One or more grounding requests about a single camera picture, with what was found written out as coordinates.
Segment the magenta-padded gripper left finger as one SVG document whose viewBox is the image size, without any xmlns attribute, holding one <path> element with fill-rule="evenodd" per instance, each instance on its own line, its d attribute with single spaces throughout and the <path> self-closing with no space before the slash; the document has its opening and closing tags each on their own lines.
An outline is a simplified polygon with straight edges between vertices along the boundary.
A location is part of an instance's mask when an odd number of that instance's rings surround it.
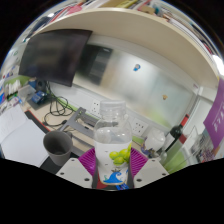
<svg viewBox="0 0 224 224">
<path fill-rule="evenodd" d="M 70 158 L 57 175 L 83 188 L 97 186 L 95 150 L 90 149 L 79 158 Z"/>
</svg>

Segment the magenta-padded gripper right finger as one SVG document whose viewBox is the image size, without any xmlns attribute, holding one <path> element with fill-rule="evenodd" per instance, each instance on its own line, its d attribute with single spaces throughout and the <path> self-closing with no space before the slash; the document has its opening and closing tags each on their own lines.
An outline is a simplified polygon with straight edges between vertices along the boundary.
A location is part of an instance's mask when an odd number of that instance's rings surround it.
<svg viewBox="0 0 224 224">
<path fill-rule="evenodd" d="M 129 161 L 129 187 L 141 188 L 168 176 L 157 159 L 148 159 L 138 150 L 132 148 Z"/>
</svg>

